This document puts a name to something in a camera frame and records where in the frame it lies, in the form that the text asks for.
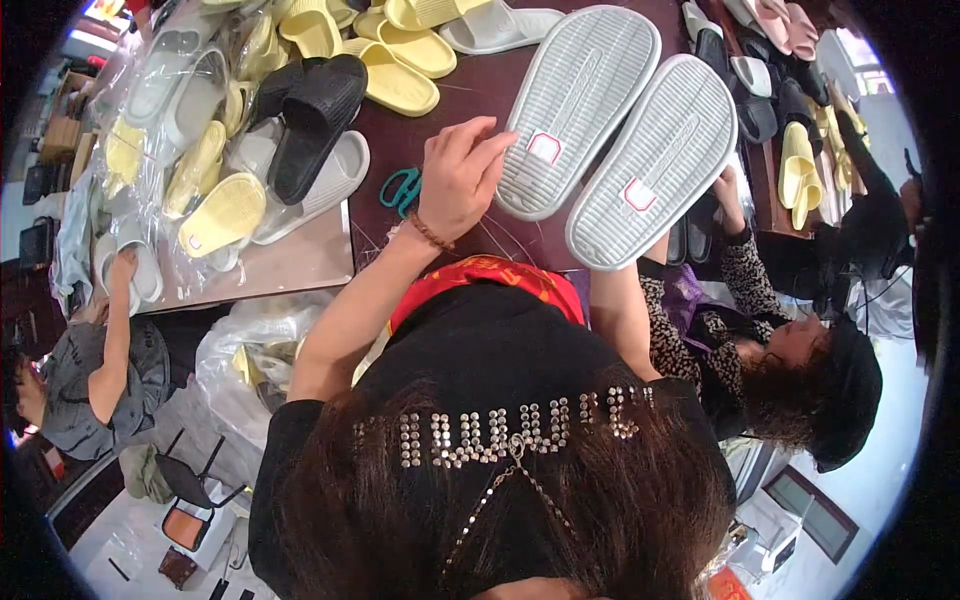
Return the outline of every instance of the leopard print shirt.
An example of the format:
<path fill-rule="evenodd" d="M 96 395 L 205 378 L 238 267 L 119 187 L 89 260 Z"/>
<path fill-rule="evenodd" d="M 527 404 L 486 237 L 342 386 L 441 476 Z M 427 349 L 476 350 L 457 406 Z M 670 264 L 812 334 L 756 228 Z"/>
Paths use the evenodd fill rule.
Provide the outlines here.
<path fill-rule="evenodd" d="M 766 269 L 760 262 L 753 236 L 742 245 L 728 245 L 720 258 L 721 273 L 737 309 L 747 315 L 773 314 L 788 319 L 777 302 Z M 693 382 L 697 396 L 701 397 L 703 378 L 700 365 L 687 349 L 680 331 L 670 323 L 663 312 L 663 280 L 649 276 L 640 276 L 640 285 L 647 300 L 650 313 L 650 357 L 654 369 L 661 375 L 681 377 Z M 734 339 L 720 316 L 711 311 L 698 315 L 707 326 L 710 334 L 721 346 L 710 353 L 707 364 L 723 381 L 735 397 L 741 397 L 740 358 L 736 353 Z M 764 343 L 770 339 L 774 327 L 767 321 L 753 321 L 754 333 Z"/>

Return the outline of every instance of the beaded bracelet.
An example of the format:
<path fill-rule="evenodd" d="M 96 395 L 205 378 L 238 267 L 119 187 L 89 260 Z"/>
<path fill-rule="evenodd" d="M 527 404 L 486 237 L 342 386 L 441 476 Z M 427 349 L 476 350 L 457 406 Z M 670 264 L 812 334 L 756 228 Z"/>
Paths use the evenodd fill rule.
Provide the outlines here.
<path fill-rule="evenodd" d="M 410 224 L 417 228 L 417 231 L 420 232 L 420 235 L 426 238 L 427 242 L 430 242 L 430 245 L 439 250 L 446 250 L 447 252 L 453 252 L 453 242 L 445 242 L 444 240 L 437 237 L 437 235 L 431 231 L 426 225 L 423 224 L 423 221 L 420 220 L 420 216 L 417 212 L 411 212 L 408 220 Z"/>

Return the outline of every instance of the gray slipper sole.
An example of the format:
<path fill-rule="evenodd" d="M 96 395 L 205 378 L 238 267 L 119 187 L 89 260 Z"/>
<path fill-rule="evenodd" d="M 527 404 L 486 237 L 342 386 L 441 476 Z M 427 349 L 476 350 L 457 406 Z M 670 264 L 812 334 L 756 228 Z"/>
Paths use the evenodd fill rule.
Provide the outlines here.
<path fill-rule="evenodd" d="M 638 12 L 595 6 L 564 17 L 540 45 L 506 129 L 494 197 L 523 221 L 555 213 L 630 111 L 660 61 L 660 32 Z"/>
<path fill-rule="evenodd" d="M 597 271 L 636 260 L 713 184 L 736 132 L 733 98 L 716 73 L 691 55 L 667 60 L 573 206 L 570 252 Z"/>

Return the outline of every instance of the black shirt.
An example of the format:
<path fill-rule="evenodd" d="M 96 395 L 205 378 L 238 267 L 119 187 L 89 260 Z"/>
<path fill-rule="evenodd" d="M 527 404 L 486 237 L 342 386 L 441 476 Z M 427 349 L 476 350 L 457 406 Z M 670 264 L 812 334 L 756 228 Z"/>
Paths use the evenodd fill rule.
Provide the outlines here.
<path fill-rule="evenodd" d="M 545 407 L 551 399 L 563 396 L 575 400 L 598 390 L 598 376 L 618 364 L 622 365 L 620 357 L 610 345 L 586 327 L 570 323 L 558 308 L 517 288 L 479 283 L 443 292 L 415 310 L 357 383 L 356 392 L 387 401 L 410 384 L 427 381 L 430 397 L 457 426 L 460 414 L 478 412 L 486 431 L 488 411 L 504 408 L 510 429 L 516 432 L 521 404 L 539 402 Z M 690 406 L 685 412 L 699 423 L 705 438 L 712 439 L 692 386 L 686 387 Z M 276 494 L 296 465 L 323 407 L 313 400 L 295 401 L 273 415 L 257 476 L 251 509 L 251 562 L 254 572 L 281 598 L 292 597 L 295 580 L 277 529 L 280 507 Z M 538 467 L 557 456 L 534 454 L 528 468 L 536 476 Z M 716 458 L 723 461 L 719 450 Z M 462 476 L 451 478 L 457 482 L 457 496 L 472 505 L 489 485 L 492 473 L 504 467 L 476 461 L 464 464 Z M 421 467 L 404 471 L 404 477 L 409 473 L 412 488 L 408 497 L 414 499 L 405 508 L 415 523 L 431 522 L 428 499 L 432 490 L 422 477 L 423 469 L 431 468 L 427 458 Z M 529 490 L 529 486 L 517 487 L 521 489 Z M 509 526 L 504 524 L 501 531 L 506 539 L 499 544 L 502 552 L 512 556 L 504 556 L 505 566 L 493 581 L 478 584 L 472 593 L 528 577 L 557 575 L 550 571 L 543 549 L 549 532 L 536 530 L 537 522 L 523 518 L 526 511 L 517 506 L 526 502 L 542 506 L 535 494 L 521 492 L 514 498 L 511 506 L 516 510 L 509 511 L 505 519 L 510 519 L 510 514 L 517 519 Z M 424 532 L 431 529 L 436 528 L 420 528 Z M 420 551 L 428 553 L 431 561 L 444 558 L 430 540 L 424 540 Z"/>

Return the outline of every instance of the gray shirt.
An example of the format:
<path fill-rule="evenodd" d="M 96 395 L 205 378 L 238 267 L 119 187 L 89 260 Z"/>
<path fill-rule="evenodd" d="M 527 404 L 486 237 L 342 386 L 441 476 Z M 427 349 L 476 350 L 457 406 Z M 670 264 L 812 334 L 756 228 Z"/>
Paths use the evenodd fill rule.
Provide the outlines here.
<path fill-rule="evenodd" d="M 47 403 L 40 433 L 78 460 L 95 460 L 133 434 L 154 426 L 153 414 L 170 395 L 170 357 L 156 326 L 146 319 L 130 325 L 127 387 L 107 424 L 90 406 L 87 379 L 104 364 L 107 328 L 71 325 L 40 370 Z"/>

